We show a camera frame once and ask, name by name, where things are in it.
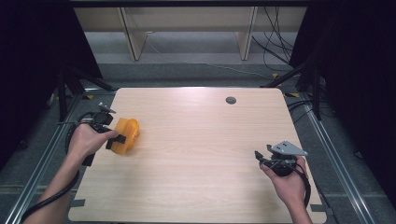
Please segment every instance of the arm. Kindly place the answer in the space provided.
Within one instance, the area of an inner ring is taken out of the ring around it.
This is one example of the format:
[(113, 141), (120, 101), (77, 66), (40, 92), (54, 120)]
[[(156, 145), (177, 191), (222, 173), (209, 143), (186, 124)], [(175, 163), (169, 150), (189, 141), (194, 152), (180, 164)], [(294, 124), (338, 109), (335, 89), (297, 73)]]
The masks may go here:
[[(306, 173), (303, 157), (297, 157), (297, 164), (301, 165)], [(293, 223), (312, 223), (311, 217), (304, 206), (305, 186), (300, 176), (295, 172), (288, 176), (277, 176), (273, 170), (265, 165), (262, 165), (262, 170), (273, 182), (277, 196), (288, 207)]]
[[(64, 162), (53, 177), (38, 203), (56, 194), (75, 177), (85, 158), (95, 153), (109, 138), (118, 134), (115, 131), (97, 133), (88, 124), (80, 124), (70, 141)], [(23, 223), (64, 223), (70, 192), (53, 203), (44, 206), (30, 215)]]

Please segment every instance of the table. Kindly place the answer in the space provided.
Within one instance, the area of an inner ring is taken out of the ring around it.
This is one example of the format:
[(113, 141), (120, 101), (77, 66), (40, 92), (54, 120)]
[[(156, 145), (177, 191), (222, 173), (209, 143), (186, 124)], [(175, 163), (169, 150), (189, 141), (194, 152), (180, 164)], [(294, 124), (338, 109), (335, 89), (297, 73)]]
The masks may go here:
[[(235, 104), (226, 102), (233, 97)], [(101, 148), (72, 207), (73, 221), (291, 223), (254, 151), (288, 140), (300, 147), (278, 89), (119, 89), (111, 106), (137, 119), (140, 135), (126, 156)], [(311, 179), (310, 204), (321, 204)], [(315, 223), (324, 212), (308, 213)]]

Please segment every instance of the forearm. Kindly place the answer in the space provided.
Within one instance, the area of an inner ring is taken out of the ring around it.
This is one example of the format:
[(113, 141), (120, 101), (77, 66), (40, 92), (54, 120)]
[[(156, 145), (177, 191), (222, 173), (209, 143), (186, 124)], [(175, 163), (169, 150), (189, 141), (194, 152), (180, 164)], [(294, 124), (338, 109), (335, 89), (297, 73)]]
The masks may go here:
[(311, 217), (303, 203), (286, 204), (294, 224), (311, 224)]
[[(76, 176), (82, 160), (68, 155), (58, 173), (53, 177), (38, 203), (48, 199), (66, 187)], [(64, 223), (70, 192), (30, 215), (23, 223)]]

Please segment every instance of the yellow object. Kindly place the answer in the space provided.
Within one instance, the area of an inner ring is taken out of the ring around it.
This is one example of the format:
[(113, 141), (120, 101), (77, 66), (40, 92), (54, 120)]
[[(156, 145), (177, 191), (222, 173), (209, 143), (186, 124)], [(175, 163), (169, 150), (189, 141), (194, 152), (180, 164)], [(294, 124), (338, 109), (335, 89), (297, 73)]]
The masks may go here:
[(126, 137), (125, 143), (113, 142), (111, 150), (116, 154), (125, 155), (126, 151), (134, 147), (134, 140), (139, 135), (139, 123), (136, 119), (120, 119), (116, 129)]

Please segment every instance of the light wood surface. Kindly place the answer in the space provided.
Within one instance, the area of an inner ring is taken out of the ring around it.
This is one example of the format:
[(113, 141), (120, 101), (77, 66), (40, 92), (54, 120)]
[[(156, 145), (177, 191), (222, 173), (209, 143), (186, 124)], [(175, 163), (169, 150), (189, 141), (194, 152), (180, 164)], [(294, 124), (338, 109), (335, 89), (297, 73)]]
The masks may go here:
[[(269, 158), (266, 145), (283, 140), (301, 146), (280, 90), (120, 89), (111, 108), (110, 128), (134, 118), (140, 136), (126, 156), (96, 153), (76, 196), (85, 205), (71, 208), (71, 220), (291, 223), (254, 157)], [(310, 203), (321, 204), (310, 178)], [(325, 222), (325, 213), (308, 212)]]

